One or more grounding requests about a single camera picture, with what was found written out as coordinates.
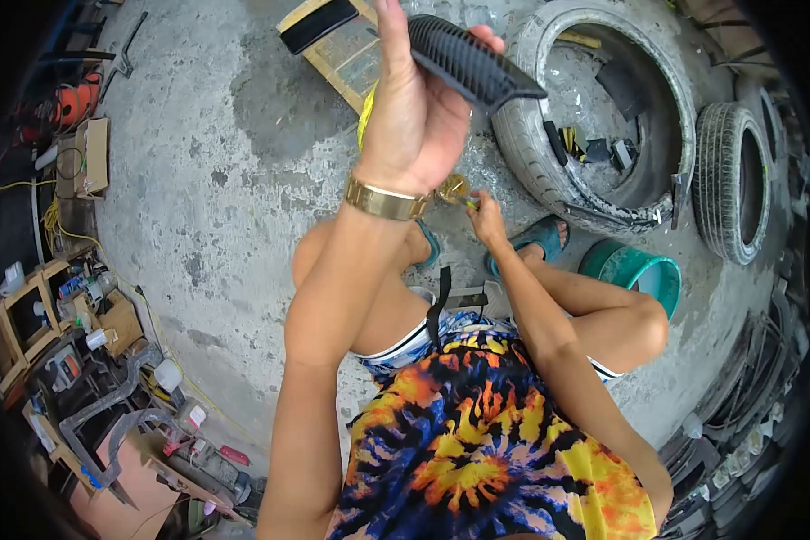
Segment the shorts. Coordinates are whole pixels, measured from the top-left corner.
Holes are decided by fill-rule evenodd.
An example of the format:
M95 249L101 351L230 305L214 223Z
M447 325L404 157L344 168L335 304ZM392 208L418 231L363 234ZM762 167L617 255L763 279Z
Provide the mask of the shorts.
M441 315L438 317L438 323L438 335L442 339L445 335L450 333L480 331L494 332L507 335L511 338L519 336L519 329L513 317L507 319L492 319L489 317L481 317L473 311L460 311L456 314L441 311ZM431 347L432 339L429 336L428 321L423 319L414 330L409 332L404 338L397 341L386 351L369 355L354 354L354 356L356 356L357 361L363 364L372 375L386 376L392 375L406 365L425 358ZM588 360L591 361L594 371L597 372L600 380L604 383L624 374L613 372L590 356Z

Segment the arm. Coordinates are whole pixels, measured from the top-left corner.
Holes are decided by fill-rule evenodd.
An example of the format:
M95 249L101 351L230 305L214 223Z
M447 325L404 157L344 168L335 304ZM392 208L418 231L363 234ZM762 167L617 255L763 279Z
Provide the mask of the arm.
M400 194L437 188L464 148L471 108L411 58L398 0L378 0L382 77L352 174ZM502 52L488 27L472 28ZM342 487L336 372L351 348L410 226L343 205L285 321L285 375L273 426L270 477L258 537L324 536Z
M285 321L285 376L259 514L269 538L321 538L342 486L336 371L371 307L408 223L343 205ZM330 308L335 306L335 315Z
M580 429L630 465L654 508L657 529L669 513L672 481L657 457L615 405L585 353L567 314L531 273L504 235L497 203L480 192L480 210L469 209L477 237L495 257L519 333L555 402Z

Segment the hand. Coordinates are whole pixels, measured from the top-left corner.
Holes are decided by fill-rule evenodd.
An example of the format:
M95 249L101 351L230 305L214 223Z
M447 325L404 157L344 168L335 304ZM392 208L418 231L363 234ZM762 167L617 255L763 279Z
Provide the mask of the hand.
M462 154L471 106L411 58L408 19L398 0L377 0L381 79L354 177L376 188L424 195L437 188ZM504 41L488 26L471 33L498 53Z
M507 232L504 230L504 218L501 217L501 207L492 199L486 189L472 191L471 197L480 198L479 210L466 208L465 213L474 226L477 238L483 242L490 252L509 244Z

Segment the black strap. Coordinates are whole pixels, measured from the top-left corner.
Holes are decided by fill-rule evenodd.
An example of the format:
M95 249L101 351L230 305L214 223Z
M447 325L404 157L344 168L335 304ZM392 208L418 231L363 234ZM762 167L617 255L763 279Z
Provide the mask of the black strap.
M429 330L429 337L432 339L432 344L441 352L441 337L438 335L440 323L438 318L441 316L441 310L444 309L444 304L447 303L447 297L450 296L450 267L444 266L441 268L441 293L438 295L436 301L431 308L426 312L426 324Z

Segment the tie-dye shirt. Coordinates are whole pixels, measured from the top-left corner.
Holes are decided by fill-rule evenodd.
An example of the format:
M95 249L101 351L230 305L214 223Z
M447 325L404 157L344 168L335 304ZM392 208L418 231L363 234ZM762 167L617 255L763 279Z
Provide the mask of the tie-dye shirt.
M328 538L650 538L630 467L565 421L514 333L445 336L376 379Z

